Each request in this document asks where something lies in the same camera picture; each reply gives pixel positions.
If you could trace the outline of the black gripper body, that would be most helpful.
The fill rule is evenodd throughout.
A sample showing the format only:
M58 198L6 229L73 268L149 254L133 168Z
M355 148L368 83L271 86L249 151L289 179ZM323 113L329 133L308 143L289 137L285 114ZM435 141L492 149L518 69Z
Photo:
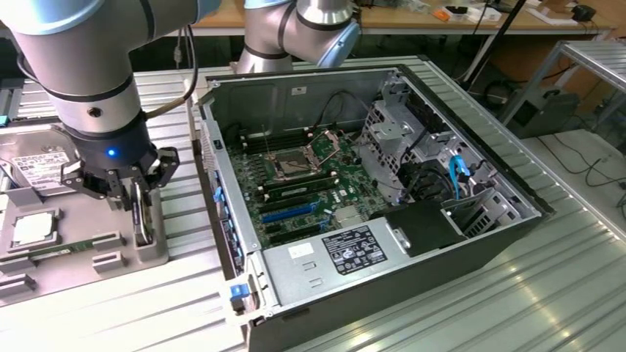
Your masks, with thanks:
M143 110L122 128L112 132L86 133L69 126L65 131L89 173L126 169L134 164L147 169L156 160L157 149L149 140Z

